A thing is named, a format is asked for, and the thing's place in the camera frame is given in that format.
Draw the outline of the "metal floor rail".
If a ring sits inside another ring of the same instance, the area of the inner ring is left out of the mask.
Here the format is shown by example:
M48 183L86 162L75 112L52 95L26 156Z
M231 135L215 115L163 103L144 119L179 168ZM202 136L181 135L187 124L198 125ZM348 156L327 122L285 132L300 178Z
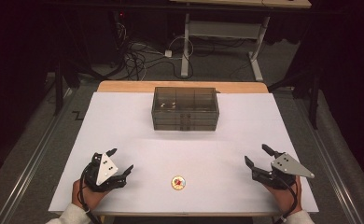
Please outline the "metal floor rail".
M337 162L339 162L339 160L334 160L331 157L332 152L330 151L330 147L326 145L325 138L320 133L321 130L319 129L319 122L317 122L316 126L314 126L309 120L309 112L306 108L308 104L304 100L297 100L296 105L305 125L310 130L310 135L315 140L317 157L320 159L321 165L326 173L329 183L332 186L338 204L341 206L343 213L348 220L348 224L363 224L363 219L357 210L357 204L353 200L351 190L347 187L347 183L343 178L344 168L339 168L337 166Z
M61 93L58 109L57 93L50 91L31 116L16 145L0 170L0 224L7 224L32 181L65 109L77 90L67 88Z

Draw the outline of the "black metal stand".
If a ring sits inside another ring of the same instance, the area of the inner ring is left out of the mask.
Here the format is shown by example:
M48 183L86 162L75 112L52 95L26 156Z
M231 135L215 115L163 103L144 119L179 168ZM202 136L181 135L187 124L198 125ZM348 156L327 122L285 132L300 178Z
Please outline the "black metal stand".
M78 79L76 68L68 60L60 58L55 65L55 116L57 116L63 108L64 83L66 83L70 88L78 88L80 81Z
M267 87L269 92L273 92L281 87L293 87L292 95L294 98L308 96L310 99L308 109L308 120L312 127L317 129L316 114L318 107L319 84L322 70L315 67L307 67L299 72L284 77L282 80Z

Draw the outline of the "white table mat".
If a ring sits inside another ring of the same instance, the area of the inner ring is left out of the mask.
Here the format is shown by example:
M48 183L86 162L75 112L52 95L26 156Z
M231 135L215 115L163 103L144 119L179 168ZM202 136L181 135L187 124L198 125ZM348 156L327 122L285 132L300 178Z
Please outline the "white table mat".
M112 161L121 172L133 164L127 184L97 207L116 216L267 216L277 213L272 195L251 177L247 156L269 170L272 157L261 147L296 153L270 93L221 93L212 132L156 131L150 93L96 92L49 205L61 213L72 184L94 153L118 150ZM182 190L171 180L181 175Z

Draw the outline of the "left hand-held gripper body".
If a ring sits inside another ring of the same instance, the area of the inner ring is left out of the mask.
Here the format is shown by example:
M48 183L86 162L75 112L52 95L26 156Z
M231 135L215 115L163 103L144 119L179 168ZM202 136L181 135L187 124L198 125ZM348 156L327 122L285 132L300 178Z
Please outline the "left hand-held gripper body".
M95 153L83 172L84 183L94 192L123 188L126 178L117 174L119 168L106 154Z

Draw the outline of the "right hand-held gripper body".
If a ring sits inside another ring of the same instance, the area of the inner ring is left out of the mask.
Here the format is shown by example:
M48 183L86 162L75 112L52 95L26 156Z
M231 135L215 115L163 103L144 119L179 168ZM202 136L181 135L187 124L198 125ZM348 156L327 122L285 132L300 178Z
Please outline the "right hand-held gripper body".
M253 180L272 189L288 189L294 185L297 176L315 177L314 173L287 153L271 152L270 156L274 157L271 171L265 171L251 163Z

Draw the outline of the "person's right hand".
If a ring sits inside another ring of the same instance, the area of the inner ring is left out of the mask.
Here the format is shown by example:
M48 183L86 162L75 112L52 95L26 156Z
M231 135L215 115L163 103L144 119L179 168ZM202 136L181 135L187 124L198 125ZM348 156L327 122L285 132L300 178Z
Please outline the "person's right hand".
M264 185L275 199L275 202L282 214L292 215L302 210L301 206L301 180L297 176L295 184L291 187L293 193L289 189L273 189Z

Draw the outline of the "round yellow red badge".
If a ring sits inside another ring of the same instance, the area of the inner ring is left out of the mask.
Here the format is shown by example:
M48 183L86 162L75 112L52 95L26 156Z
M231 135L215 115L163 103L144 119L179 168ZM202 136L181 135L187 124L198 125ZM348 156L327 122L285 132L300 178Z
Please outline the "round yellow red badge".
M174 176L171 180L171 186L174 190L182 190L186 186L186 180L183 176Z

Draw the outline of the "white-legged desk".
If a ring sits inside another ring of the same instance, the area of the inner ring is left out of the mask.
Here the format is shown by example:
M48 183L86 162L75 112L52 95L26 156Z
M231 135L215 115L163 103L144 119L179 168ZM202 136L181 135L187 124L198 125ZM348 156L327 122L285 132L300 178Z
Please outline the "white-legged desk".
M181 3L186 7L198 7L199 5L216 7L257 7L258 9L309 9L312 4L309 0L171 0ZM187 77L192 74L189 68L189 57L193 53L194 46L190 41L191 36L221 37L251 39L256 47L248 52L248 64L251 66L256 81L262 82L258 55L267 31L270 15L264 16L258 22L252 21L215 21L213 19L193 20L190 13L185 15L184 45L181 56L180 75Z

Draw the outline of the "dark transparent drawer cabinet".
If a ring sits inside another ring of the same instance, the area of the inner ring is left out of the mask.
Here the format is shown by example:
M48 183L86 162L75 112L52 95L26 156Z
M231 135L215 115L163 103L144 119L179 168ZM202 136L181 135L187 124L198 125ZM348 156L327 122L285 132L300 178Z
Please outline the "dark transparent drawer cabinet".
M214 131L219 108L215 88L156 87L151 109L159 131Z

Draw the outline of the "person's left hand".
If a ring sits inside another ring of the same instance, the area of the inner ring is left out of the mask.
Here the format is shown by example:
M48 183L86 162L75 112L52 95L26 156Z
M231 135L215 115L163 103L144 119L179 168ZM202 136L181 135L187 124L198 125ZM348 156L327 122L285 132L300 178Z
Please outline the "person's left hand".
M83 209L83 205L81 204L82 201L78 198L79 193L83 194L83 201L90 210L94 210L100 204L101 200L108 194L108 191L94 192L90 188L87 188L85 183L80 184L80 180L76 180L73 183L71 203Z

